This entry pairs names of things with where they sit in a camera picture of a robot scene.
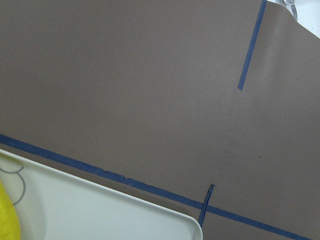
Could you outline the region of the white bear tray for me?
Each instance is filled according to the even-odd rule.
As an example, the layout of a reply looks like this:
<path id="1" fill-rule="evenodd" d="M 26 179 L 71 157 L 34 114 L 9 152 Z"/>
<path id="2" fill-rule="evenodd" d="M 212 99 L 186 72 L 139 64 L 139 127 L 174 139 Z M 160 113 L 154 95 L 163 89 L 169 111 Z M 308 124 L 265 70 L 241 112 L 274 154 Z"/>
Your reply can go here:
<path id="1" fill-rule="evenodd" d="M 24 240 L 201 240 L 191 216 L 2 150 Z"/>

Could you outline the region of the long metal grabber tool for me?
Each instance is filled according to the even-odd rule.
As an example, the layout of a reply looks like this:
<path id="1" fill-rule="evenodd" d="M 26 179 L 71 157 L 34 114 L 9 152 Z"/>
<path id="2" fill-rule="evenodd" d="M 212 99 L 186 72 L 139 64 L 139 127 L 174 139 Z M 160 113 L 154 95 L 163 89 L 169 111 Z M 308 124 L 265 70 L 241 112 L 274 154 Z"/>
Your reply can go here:
<path id="1" fill-rule="evenodd" d="M 295 19 L 295 21 L 298 21 L 298 12 L 295 5 L 295 0 L 282 0 L 283 6 L 290 11 L 291 15 Z"/>

